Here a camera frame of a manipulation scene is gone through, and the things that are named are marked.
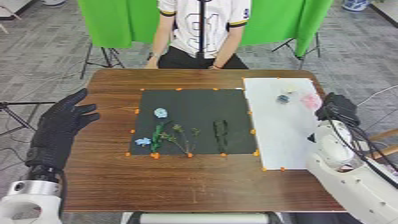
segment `white paper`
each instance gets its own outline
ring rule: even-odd
[[[286,95],[289,103],[277,97]],[[314,147],[307,137],[314,133],[314,111],[321,105],[312,81],[302,78],[247,78],[245,97],[252,111],[252,124],[263,167],[268,170],[305,169],[307,150]]]

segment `orange marker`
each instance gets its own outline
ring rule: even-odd
[[[153,155],[153,159],[160,159],[160,153],[158,152]]]
[[[259,156],[259,150],[256,150],[256,152],[252,153],[254,156]]]

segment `chair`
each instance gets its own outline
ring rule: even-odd
[[[10,11],[10,9],[7,8],[7,6],[0,4],[0,8],[9,12],[9,14],[16,17],[16,19],[21,20],[21,17],[19,17],[19,16],[16,15],[16,13]],[[0,23],[0,29],[2,29],[3,33],[9,34],[9,31],[7,31],[7,29],[5,29],[3,25],[2,25],[2,23]]]

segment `pink object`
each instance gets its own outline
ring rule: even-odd
[[[321,106],[321,100],[316,94],[307,94],[302,97],[302,103],[307,107],[307,109],[311,109],[312,111],[316,111],[320,109]]]

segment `wooden table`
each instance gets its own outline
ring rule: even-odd
[[[241,88],[241,77],[309,78],[305,71],[101,70],[85,103],[101,120],[80,132],[67,163],[67,211],[343,211],[307,171],[261,171],[252,155],[126,157],[140,89]]]

